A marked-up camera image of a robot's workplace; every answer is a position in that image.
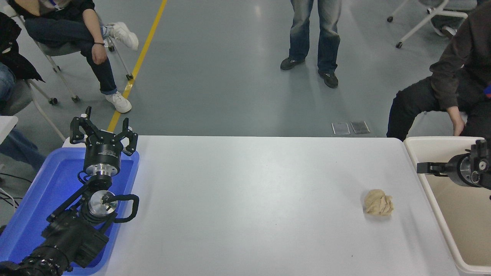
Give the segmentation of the person's hand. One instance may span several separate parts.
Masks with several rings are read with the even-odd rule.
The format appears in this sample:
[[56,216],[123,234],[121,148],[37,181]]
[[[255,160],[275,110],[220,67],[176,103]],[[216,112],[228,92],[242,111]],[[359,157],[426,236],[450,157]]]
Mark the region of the person's hand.
[[107,61],[107,51],[103,43],[94,43],[92,46],[92,60],[96,65]]
[[465,129],[465,121],[458,112],[455,116],[451,116],[453,124],[453,136],[460,136]]

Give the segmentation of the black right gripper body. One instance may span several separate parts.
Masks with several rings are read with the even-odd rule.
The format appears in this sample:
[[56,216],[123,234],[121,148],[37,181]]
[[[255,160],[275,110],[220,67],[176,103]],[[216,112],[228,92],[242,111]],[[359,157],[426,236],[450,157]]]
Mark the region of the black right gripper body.
[[457,185],[467,186],[467,154],[452,157],[445,165],[447,176]]

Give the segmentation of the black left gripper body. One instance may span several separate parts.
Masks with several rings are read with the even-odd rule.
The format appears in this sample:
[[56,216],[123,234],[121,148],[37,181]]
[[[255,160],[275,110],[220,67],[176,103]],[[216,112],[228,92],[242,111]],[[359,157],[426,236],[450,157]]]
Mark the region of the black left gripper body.
[[84,168],[97,164],[107,164],[114,168],[120,168],[122,144],[115,137],[114,133],[107,131],[102,131],[99,135],[96,133],[88,135]]

